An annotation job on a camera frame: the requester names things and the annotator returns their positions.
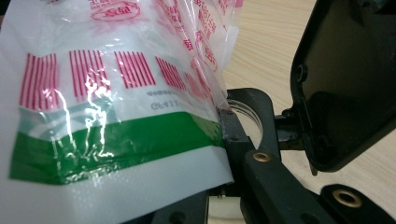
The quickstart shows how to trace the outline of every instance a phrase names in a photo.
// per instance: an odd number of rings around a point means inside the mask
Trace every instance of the brass insert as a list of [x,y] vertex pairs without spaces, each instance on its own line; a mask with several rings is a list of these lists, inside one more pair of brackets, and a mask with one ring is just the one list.
[[344,189],[336,189],[332,192],[332,196],[337,200],[337,202],[352,208],[361,207],[361,199],[356,196],[356,194],[344,190]]
[[262,161],[262,162],[270,161],[272,159],[270,155],[263,152],[254,153],[253,158],[256,161]]

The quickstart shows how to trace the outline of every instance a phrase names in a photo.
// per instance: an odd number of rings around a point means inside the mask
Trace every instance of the wooden table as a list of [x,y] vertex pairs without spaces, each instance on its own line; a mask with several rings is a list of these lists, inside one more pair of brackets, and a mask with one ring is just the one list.
[[[314,0],[245,0],[238,40],[231,63],[224,72],[227,88],[252,87],[265,91],[273,100],[276,114],[291,107],[291,62],[314,4]],[[396,218],[394,146],[396,132],[341,171],[318,176],[311,175],[303,152],[282,152],[282,157],[306,188],[318,193],[325,185],[344,184],[358,189]],[[215,219],[211,223],[243,223],[222,221]]]

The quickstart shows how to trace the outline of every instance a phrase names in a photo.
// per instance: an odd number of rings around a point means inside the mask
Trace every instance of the green printed band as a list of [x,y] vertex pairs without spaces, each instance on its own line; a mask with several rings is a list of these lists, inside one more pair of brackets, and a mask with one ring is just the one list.
[[220,126],[186,112],[107,124],[54,141],[18,133],[9,177],[65,185],[207,146],[223,147]]

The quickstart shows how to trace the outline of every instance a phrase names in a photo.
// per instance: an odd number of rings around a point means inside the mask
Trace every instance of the plastic packaging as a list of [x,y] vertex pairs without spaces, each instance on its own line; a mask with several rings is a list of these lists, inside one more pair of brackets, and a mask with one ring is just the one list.
[[232,181],[220,0],[13,0],[0,33],[0,217],[119,223]]

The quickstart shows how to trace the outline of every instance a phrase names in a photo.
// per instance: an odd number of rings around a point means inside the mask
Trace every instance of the red logo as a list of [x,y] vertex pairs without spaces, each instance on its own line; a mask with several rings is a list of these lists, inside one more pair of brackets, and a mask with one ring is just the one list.
[[137,3],[120,1],[102,7],[91,14],[94,20],[98,21],[124,21],[132,19],[140,14],[140,7]]

